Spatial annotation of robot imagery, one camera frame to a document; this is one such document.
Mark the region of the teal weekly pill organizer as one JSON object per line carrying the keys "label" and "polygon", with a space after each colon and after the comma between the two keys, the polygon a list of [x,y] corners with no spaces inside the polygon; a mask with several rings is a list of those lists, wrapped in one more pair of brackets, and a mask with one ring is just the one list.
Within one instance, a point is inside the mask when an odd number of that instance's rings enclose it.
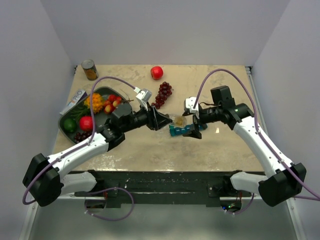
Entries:
{"label": "teal weekly pill organizer", "polygon": [[176,136],[182,136],[184,133],[186,133],[192,124],[187,124],[185,127],[180,128],[180,127],[173,127],[169,125],[169,133],[171,137],[176,137]]}

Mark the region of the clear pill bottle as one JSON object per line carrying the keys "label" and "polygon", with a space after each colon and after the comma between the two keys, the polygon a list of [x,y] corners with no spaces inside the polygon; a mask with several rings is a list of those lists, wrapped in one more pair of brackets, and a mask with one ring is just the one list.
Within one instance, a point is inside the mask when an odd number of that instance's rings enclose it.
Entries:
{"label": "clear pill bottle", "polygon": [[169,125],[174,128],[184,128],[188,123],[186,117],[183,115],[170,113],[168,114],[168,117],[171,119],[171,123]]}

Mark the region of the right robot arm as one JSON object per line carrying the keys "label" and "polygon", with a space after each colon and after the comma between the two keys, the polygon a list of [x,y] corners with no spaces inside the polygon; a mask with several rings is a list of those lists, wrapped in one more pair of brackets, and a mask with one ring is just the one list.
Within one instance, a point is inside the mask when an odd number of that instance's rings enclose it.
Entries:
{"label": "right robot arm", "polygon": [[192,116],[193,126],[184,134],[201,139],[199,128],[204,124],[222,122],[247,144],[260,162],[264,175],[236,170],[223,179],[223,192],[230,197],[239,191],[258,194],[270,207],[274,207],[302,191],[307,170],[303,164],[294,164],[272,143],[270,138],[255,124],[255,115],[245,103],[236,104],[228,86],[211,89],[213,106],[202,108],[195,97],[184,100],[184,116]]}

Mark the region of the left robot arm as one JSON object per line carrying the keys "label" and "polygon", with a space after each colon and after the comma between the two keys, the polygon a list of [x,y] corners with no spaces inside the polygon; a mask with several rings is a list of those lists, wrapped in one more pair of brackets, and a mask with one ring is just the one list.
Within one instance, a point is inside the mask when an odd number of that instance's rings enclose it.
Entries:
{"label": "left robot arm", "polygon": [[53,203],[59,196],[71,193],[88,192],[92,196],[99,196],[104,184],[92,172],[72,174],[72,170],[116,148],[125,140],[126,132],[143,126],[157,131],[171,122],[169,115],[158,112],[154,106],[148,105],[133,112],[129,104],[120,104],[104,125],[93,130],[87,139],[56,154],[44,156],[39,153],[32,158],[22,181],[26,187],[23,204],[29,205],[28,194],[41,207]]}

